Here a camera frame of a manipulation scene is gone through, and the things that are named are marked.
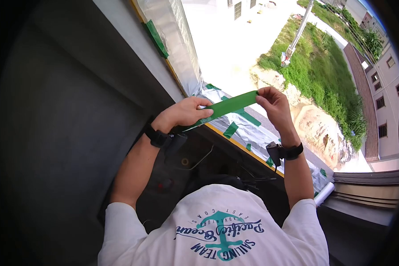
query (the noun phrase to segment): protective plastic film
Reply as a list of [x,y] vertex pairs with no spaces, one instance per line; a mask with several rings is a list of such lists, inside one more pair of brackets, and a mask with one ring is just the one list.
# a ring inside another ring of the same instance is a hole
[[[213,104],[222,101],[225,94],[221,90],[207,89],[204,86],[204,90],[199,91],[195,96],[207,98]],[[274,141],[275,143],[280,143],[279,138],[268,131],[266,128],[253,125],[249,120],[237,113],[229,113],[222,117],[219,117],[211,122],[212,126],[218,130],[225,132],[232,123],[235,123],[238,128],[231,135],[231,138],[237,141],[241,146],[249,147],[249,150],[257,155],[260,159],[267,162],[269,160],[269,154],[266,150],[266,145]],[[310,172],[312,173],[313,187],[315,192],[320,192],[328,182],[333,182],[332,177],[327,177],[321,172],[321,169],[316,167],[313,163],[306,160]],[[284,160],[281,161],[281,166],[279,166],[278,171],[284,173]]]
[[138,0],[138,4],[146,19],[154,23],[171,67],[191,96],[201,88],[202,76],[181,0]]

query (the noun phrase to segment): white roll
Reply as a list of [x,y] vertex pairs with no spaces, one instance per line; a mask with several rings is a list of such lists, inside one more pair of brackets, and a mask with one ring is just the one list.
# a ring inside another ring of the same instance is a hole
[[324,200],[333,192],[335,189],[335,186],[333,183],[329,182],[319,193],[316,195],[314,198],[314,201],[316,203],[316,207],[321,205]]

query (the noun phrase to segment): red brick path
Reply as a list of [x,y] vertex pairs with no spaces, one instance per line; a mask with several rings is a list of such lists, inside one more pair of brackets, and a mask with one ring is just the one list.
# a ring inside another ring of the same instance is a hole
[[363,102],[363,116],[366,121],[366,142],[365,142],[365,159],[367,162],[377,161],[378,157],[378,126],[377,115],[375,114],[374,100],[372,99],[371,90],[363,71],[361,62],[355,52],[353,46],[348,43],[344,48],[350,68],[353,72],[356,88]]

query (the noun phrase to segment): grass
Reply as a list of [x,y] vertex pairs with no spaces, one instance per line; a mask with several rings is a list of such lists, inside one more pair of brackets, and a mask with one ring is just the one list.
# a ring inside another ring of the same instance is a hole
[[[304,8],[309,4],[309,0],[298,0],[297,4]],[[323,22],[328,24],[331,28],[333,28],[338,34],[341,35],[345,40],[354,45],[361,53],[364,52],[362,47],[359,45],[356,38],[351,33],[351,30],[344,24],[339,17],[337,17],[334,13],[330,12],[328,9],[324,8],[318,2],[315,2],[312,7],[312,12],[320,18]]]
[[317,106],[338,122],[346,140],[358,151],[366,133],[362,100],[355,92],[351,74],[334,39],[307,23],[290,65],[281,67],[281,52],[286,51],[299,25],[300,20],[289,19],[271,50],[260,56],[258,65],[278,71],[284,75],[286,87],[291,83],[302,95],[313,98]]

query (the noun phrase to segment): green tape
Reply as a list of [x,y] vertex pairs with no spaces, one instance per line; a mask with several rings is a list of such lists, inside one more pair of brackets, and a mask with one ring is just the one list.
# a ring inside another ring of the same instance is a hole
[[327,177],[327,173],[325,172],[324,169],[321,168],[320,172],[321,172],[321,174],[322,174],[324,177]]
[[[222,100],[223,101],[224,100],[228,100],[228,99],[229,99],[228,97],[222,96]],[[243,118],[247,119],[248,121],[250,121],[255,126],[260,126],[262,124],[259,120],[255,119],[249,113],[247,113],[244,108],[236,110],[233,113],[239,114],[240,116],[242,116]]]
[[266,161],[266,163],[267,163],[270,167],[272,167],[272,165],[274,164],[274,162],[272,161],[272,158],[271,158],[271,157],[269,157],[269,159]]
[[223,135],[230,139],[237,129],[238,126],[235,124],[235,122],[232,122],[232,124],[229,125],[228,129],[223,133]]
[[256,96],[258,95],[257,91],[247,92],[233,98],[218,102],[217,104],[213,104],[205,107],[206,109],[213,109],[214,113],[208,117],[198,120],[195,124],[184,126],[181,128],[183,132],[193,129],[199,125],[208,123],[218,117],[221,117],[225,114],[232,113],[241,108],[247,107],[251,104],[256,103]]
[[154,23],[152,23],[152,20],[149,20],[146,24],[142,23],[142,25],[149,33],[149,38],[151,38],[152,42],[155,45],[155,48],[160,53],[160,56],[167,59],[168,53],[165,50],[164,44],[162,43],[160,35],[156,31],[155,25],[154,25]]
[[219,89],[219,88],[217,88],[216,86],[214,86],[213,84],[211,84],[211,83],[208,83],[206,86],[205,86],[207,89],[215,89],[215,90],[221,90],[221,89]]

